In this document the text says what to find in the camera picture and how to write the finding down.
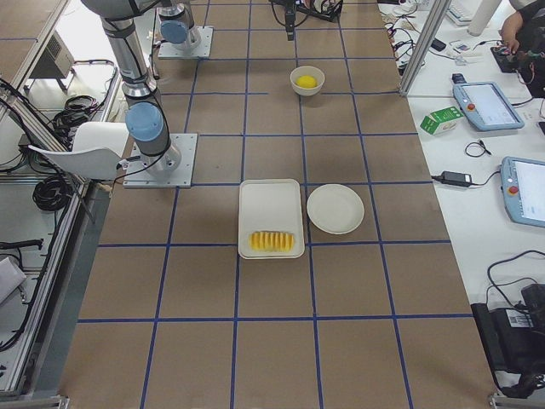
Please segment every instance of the electrical device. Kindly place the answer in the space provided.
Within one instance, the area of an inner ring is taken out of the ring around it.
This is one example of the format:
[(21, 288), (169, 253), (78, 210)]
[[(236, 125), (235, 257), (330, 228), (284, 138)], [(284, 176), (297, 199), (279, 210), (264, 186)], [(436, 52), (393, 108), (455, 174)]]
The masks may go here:
[(525, 126), (496, 83), (454, 84), (452, 92), (477, 130), (516, 130)]
[(60, 35), (57, 32), (53, 32), (53, 36), (49, 39), (29, 78), (66, 78), (73, 64), (74, 57), (60, 38)]
[[(485, 303), (471, 305), (496, 386), (510, 398), (525, 399), (545, 387), (545, 337), (532, 316), (535, 311), (542, 313), (545, 310), (544, 285), (530, 287), (539, 287), (541, 296), (531, 297), (534, 304), (525, 298), (526, 306), (520, 307), (528, 308), (528, 312), (513, 308), (489, 310)], [(518, 383), (502, 387), (496, 378), (497, 371), (520, 374)]]
[(511, 220), (545, 228), (545, 162), (506, 157), (500, 171), (503, 201)]

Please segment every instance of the yellow fruit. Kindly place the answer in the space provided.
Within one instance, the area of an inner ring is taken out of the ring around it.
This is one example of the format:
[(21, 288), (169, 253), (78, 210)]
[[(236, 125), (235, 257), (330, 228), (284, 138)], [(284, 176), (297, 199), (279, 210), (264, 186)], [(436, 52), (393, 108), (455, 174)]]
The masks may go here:
[(285, 232), (253, 232), (249, 242), (255, 251), (287, 252), (293, 249), (295, 237)]
[(295, 83), (301, 87), (301, 88), (314, 88), (318, 85), (318, 82), (316, 81), (315, 77), (312, 77), (310, 75), (302, 75), (300, 76)]

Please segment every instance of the person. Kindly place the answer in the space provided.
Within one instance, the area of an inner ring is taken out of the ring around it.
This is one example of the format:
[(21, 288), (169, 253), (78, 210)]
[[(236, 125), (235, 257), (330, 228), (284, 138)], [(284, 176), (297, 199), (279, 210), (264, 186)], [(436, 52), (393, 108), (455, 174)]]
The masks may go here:
[(545, 0), (536, 0), (511, 14), (503, 22), (503, 45), (512, 55), (517, 55), (518, 70), (532, 96), (545, 97), (545, 59), (528, 58), (545, 52)]

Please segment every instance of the monitor screen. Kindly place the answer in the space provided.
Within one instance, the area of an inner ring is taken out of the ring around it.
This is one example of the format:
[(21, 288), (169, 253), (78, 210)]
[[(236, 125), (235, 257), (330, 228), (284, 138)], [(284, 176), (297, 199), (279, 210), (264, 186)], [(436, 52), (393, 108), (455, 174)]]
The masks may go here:
[(467, 85), (463, 87), (475, 111), (485, 125), (516, 124), (518, 121), (509, 111), (505, 101), (491, 84)]
[(545, 166), (515, 161), (522, 217), (545, 222)]

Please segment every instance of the green and white carton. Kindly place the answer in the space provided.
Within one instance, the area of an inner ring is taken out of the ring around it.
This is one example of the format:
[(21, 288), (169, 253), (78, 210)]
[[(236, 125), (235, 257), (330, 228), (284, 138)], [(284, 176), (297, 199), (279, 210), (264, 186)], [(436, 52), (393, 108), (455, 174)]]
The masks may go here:
[(420, 127), (430, 135), (437, 135), (456, 126), (463, 114), (456, 107), (448, 107), (430, 112), (420, 124)]

